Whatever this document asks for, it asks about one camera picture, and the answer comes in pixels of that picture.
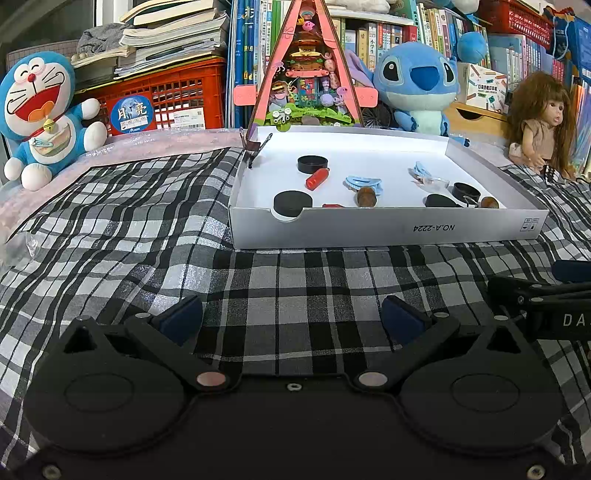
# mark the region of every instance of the red basket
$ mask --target red basket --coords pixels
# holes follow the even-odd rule
[[[478,9],[478,18],[492,25],[486,29],[491,33],[517,33],[550,48],[550,36],[554,26],[550,20],[533,13],[527,7],[512,0],[483,0]]]
[[[100,102],[99,120],[109,132],[107,100],[135,93],[152,98],[158,128],[174,125],[174,113],[203,107],[206,128],[223,128],[226,61],[215,57],[162,72],[149,73],[114,85],[86,90],[76,95],[76,103],[87,98]]]

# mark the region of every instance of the stitch's nose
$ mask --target stitch's nose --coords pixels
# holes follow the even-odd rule
[[[410,78],[421,89],[428,92],[439,83],[436,67],[416,67],[410,71]]]

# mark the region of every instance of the yellow bell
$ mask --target yellow bell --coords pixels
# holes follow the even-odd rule
[[[45,120],[45,123],[43,124],[43,130],[45,130],[48,134],[51,134],[55,129],[56,123],[51,118]]]

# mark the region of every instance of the purple plush ear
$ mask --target purple plush ear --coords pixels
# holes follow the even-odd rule
[[[363,68],[363,62],[359,57],[349,49],[345,49],[345,57],[347,58],[347,66],[349,67],[351,78],[359,82],[361,85],[373,87],[374,84],[365,73],[366,69]]]

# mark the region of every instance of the white shelf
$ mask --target white shelf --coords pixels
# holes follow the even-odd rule
[[[367,20],[370,22],[381,22],[392,25],[414,25],[414,22],[408,18],[395,17],[394,15],[373,14],[371,12],[352,12],[351,10],[332,9],[329,7],[331,17],[336,18],[355,18],[357,20]]]

